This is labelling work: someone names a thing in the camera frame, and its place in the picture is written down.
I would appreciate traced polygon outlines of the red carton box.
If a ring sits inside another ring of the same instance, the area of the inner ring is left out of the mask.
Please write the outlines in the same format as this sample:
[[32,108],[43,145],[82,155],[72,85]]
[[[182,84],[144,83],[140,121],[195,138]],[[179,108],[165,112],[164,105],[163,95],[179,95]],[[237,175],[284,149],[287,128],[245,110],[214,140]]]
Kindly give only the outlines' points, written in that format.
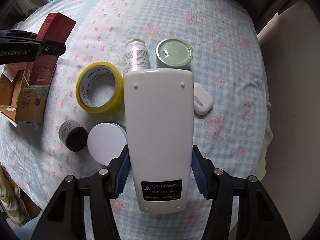
[[65,42],[75,25],[73,19],[61,13],[51,13],[47,16],[36,37],[46,44],[36,60],[27,64],[25,79],[28,86],[50,86],[57,60],[66,51]]

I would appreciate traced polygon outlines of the brown cardboard box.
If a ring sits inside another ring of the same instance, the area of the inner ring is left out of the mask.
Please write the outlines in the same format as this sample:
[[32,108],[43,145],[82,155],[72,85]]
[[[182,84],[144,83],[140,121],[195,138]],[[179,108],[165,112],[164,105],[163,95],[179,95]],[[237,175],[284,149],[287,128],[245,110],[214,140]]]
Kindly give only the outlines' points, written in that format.
[[29,86],[28,62],[4,64],[1,71],[1,114],[14,123],[43,123],[48,86]]

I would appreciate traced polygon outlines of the white lid green jar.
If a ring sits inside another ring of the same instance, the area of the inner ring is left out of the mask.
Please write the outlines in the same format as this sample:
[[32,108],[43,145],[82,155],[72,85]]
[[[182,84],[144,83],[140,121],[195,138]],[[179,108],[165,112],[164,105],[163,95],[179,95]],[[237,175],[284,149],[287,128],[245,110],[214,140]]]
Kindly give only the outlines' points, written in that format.
[[105,166],[112,159],[120,156],[126,144],[126,127],[114,122],[105,122],[94,126],[87,138],[90,155],[95,161]]

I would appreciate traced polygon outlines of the green mattress pad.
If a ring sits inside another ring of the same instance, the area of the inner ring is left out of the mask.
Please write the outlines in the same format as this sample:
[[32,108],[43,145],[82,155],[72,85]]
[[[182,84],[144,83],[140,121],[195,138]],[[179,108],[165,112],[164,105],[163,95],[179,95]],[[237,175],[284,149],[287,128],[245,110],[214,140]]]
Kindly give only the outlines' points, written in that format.
[[259,179],[262,180],[266,174],[266,154],[267,149],[270,144],[270,142],[273,139],[273,133],[270,128],[270,110],[271,110],[271,104],[269,101],[267,101],[266,104],[267,109],[267,115],[266,115],[266,126],[265,126],[265,133],[264,133],[264,139],[263,144],[261,147],[260,155],[258,162],[255,167],[254,175]]

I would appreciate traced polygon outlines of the small black cap jar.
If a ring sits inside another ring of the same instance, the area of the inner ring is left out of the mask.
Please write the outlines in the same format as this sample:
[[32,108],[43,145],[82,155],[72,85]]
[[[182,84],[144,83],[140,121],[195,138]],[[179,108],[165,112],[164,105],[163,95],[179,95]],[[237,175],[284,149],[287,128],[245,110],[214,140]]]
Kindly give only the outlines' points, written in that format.
[[59,128],[59,139],[72,152],[81,151],[87,138],[87,131],[75,120],[67,120]]

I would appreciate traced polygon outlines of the yellow tape roll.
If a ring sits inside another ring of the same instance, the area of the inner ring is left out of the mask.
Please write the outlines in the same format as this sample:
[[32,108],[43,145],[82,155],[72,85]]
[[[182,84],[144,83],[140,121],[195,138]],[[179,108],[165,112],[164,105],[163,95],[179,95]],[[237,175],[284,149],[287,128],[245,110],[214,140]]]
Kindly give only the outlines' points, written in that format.
[[109,62],[95,62],[80,74],[76,89],[79,106],[91,114],[110,114],[124,102],[123,77]]

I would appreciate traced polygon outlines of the green round tin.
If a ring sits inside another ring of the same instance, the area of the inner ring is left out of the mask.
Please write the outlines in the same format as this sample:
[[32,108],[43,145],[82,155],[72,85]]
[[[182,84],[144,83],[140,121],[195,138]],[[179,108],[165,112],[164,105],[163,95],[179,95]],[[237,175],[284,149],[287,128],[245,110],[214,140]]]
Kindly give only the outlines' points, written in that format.
[[158,68],[188,70],[193,59],[192,47],[182,39],[167,38],[156,46],[156,63]]

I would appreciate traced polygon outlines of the white earbuds case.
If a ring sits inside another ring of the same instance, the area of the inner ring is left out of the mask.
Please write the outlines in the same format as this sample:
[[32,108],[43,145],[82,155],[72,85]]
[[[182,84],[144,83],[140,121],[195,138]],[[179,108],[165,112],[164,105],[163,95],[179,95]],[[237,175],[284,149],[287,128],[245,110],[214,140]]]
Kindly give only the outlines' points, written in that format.
[[211,95],[199,83],[194,83],[194,111],[198,115],[205,115],[212,109],[213,104]]

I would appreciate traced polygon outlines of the white remote control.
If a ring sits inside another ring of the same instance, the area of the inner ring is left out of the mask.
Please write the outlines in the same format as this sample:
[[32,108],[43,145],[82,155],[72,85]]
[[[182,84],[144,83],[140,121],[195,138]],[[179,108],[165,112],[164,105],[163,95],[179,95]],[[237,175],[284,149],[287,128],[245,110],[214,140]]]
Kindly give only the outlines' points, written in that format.
[[194,135],[194,77],[180,69],[124,76],[127,144],[140,211],[187,206]]

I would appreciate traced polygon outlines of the white pill bottle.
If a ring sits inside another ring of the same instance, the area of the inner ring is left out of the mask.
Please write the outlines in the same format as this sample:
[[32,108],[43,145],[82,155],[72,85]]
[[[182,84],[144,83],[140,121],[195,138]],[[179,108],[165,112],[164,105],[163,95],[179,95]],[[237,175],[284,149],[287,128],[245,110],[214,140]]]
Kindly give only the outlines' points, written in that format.
[[149,52],[143,40],[133,38],[126,43],[123,75],[144,69],[150,69]]

